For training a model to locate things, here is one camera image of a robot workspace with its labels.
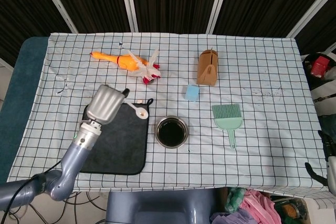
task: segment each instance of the brush bristles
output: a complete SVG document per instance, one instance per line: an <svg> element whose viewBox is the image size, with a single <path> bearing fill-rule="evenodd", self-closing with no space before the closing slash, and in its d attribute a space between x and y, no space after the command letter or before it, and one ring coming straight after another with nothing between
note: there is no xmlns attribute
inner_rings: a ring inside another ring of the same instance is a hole
<svg viewBox="0 0 336 224"><path fill-rule="evenodd" d="M241 117L239 104L214 105L212 106L212 111L214 112L215 119Z"/></svg>

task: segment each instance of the orange rubber chicken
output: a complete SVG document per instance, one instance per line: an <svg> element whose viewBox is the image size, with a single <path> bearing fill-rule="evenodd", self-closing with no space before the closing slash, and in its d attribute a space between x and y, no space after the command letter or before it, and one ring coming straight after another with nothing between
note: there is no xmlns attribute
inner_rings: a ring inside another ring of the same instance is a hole
<svg viewBox="0 0 336 224"><path fill-rule="evenodd" d="M150 83L156 78L160 78L161 74L158 71L159 65L154 64L159 51L156 50L150 60L144 60L139 56L135 56L131 51L128 55L107 55L101 52L90 53L92 57L99 60L108 60L118 64L119 67L133 72L133 75L142 77L145 84Z"/></svg>

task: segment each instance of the white grid tablecloth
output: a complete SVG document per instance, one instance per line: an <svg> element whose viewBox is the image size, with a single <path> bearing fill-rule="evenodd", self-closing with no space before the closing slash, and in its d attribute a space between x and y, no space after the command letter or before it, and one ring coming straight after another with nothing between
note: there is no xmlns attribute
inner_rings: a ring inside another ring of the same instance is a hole
<svg viewBox="0 0 336 224"><path fill-rule="evenodd" d="M200 86L199 101L184 99L196 84L198 56L218 52L218 80ZM122 55L131 49L147 58L159 49L162 78L144 85L114 63L90 57L92 51ZM284 195L334 199L312 180L309 162L326 177L320 129L294 39L159 33L52 34L32 112L8 180L28 178L59 161L70 145L84 107L99 85L129 88L128 99L154 99L146 164L134 176L79 174L77 190L179 189L241 186ZM238 103L244 124L237 148L214 124L211 106ZM169 150L154 139L154 126L166 115L189 125L182 147Z"/></svg>

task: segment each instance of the blue sponge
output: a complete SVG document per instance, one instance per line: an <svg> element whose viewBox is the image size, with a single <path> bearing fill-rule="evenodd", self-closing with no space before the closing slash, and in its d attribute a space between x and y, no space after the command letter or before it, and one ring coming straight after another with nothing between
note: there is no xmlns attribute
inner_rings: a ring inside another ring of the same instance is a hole
<svg viewBox="0 0 336 224"><path fill-rule="evenodd" d="M198 94L199 94L199 87L197 86L193 86L193 85L189 85L187 88L187 92L185 94L185 99L195 102L198 100Z"/></svg>

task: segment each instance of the purple cloth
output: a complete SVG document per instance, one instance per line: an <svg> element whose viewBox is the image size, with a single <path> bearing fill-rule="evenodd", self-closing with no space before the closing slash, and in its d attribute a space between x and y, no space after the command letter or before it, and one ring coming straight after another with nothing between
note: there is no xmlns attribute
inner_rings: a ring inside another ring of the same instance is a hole
<svg viewBox="0 0 336 224"><path fill-rule="evenodd" d="M212 224L257 224L257 221L245 210L238 209L233 214L214 213L210 220Z"/></svg>

